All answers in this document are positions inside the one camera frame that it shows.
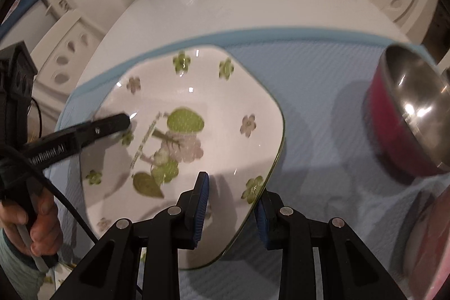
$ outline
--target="black device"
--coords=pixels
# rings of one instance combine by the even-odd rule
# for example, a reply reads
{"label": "black device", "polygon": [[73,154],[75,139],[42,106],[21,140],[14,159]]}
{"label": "black device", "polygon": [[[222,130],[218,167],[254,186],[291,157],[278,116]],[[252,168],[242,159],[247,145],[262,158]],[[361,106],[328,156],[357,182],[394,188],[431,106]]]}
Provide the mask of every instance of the black device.
{"label": "black device", "polygon": [[324,300],[406,300],[403,292],[341,218],[307,219],[264,190],[255,207],[267,250],[283,250],[279,300],[315,300],[313,248],[319,249]]}
{"label": "black device", "polygon": [[[21,151],[40,171],[79,153],[98,138],[129,127],[129,117],[120,114],[82,123],[27,144],[28,110],[36,74],[36,67],[23,42],[0,51],[0,145]],[[16,161],[6,157],[0,157],[0,177],[0,199],[15,201],[28,214],[26,227],[17,228],[24,243],[29,246],[29,232],[37,218],[31,194],[39,194],[42,184]],[[40,270],[51,268],[58,262],[56,254],[34,259]]]}
{"label": "black device", "polygon": [[66,278],[52,300],[132,300],[142,248],[147,248],[142,299],[179,300],[178,249],[195,249],[209,196],[200,172],[192,190],[153,219],[120,219],[103,234]]}

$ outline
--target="white countertop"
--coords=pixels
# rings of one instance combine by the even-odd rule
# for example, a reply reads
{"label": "white countertop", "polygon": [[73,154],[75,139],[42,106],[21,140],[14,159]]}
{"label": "white countertop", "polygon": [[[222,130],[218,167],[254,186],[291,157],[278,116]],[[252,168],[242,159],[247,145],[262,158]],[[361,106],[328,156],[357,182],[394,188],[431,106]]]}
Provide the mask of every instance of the white countertop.
{"label": "white countertop", "polygon": [[136,0],[100,43],[78,85],[139,54],[184,39],[289,26],[359,31],[408,42],[368,0]]}

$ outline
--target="hand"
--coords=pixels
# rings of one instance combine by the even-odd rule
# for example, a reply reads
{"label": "hand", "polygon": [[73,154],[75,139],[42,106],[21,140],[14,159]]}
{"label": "hand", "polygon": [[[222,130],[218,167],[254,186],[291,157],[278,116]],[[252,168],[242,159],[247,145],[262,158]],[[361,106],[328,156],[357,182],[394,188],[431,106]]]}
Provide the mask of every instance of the hand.
{"label": "hand", "polygon": [[[37,219],[30,231],[33,241],[31,252],[37,257],[53,255],[62,245],[62,231],[58,220],[58,207],[55,205],[53,195],[45,188],[37,198],[37,208],[39,209]],[[11,243],[20,252],[31,255],[15,226],[27,223],[28,215],[25,210],[13,201],[3,200],[0,203],[0,220]]]}

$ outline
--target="black cable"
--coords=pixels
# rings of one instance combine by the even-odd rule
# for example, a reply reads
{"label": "black cable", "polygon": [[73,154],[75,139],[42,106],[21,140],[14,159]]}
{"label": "black cable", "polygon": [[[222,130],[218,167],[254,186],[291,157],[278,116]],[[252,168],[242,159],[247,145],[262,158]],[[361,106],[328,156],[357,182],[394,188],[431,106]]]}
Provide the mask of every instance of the black cable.
{"label": "black cable", "polygon": [[[53,183],[51,183],[51,181],[46,176],[44,176],[42,172],[37,170],[23,154],[8,145],[0,145],[0,156],[20,163],[20,166],[24,167],[32,177],[36,178],[46,189],[48,189],[53,194],[53,196],[55,196],[67,208],[67,210],[75,218],[76,222],[81,226],[88,237],[94,242],[94,244],[98,242],[98,238],[92,232],[89,225],[86,223],[86,221],[84,221],[84,219],[75,209],[75,207],[73,207],[66,196],[64,196],[62,192],[58,190],[53,185]],[[142,289],[137,284],[136,289],[138,290],[139,294],[142,295]]]}
{"label": "black cable", "polygon": [[36,105],[37,113],[39,114],[39,137],[42,137],[42,115],[41,115],[41,109],[39,107],[39,103],[37,103],[37,101],[33,97],[31,97],[31,100]]}

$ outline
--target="small plate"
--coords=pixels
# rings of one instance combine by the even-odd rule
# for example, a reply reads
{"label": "small plate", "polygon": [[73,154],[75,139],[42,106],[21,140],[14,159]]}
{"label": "small plate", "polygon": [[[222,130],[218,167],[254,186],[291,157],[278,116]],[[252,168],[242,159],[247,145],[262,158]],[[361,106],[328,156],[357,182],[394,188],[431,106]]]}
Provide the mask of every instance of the small plate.
{"label": "small plate", "polygon": [[131,129],[81,154],[91,226],[101,236],[120,218],[152,218],[206,171],[202,239],[194,251],[179,251],[179,267],[212,263],[241,230],[278,159],[277,102],[224,50],[200,46],[128,70],[94,119],[120,112]]}

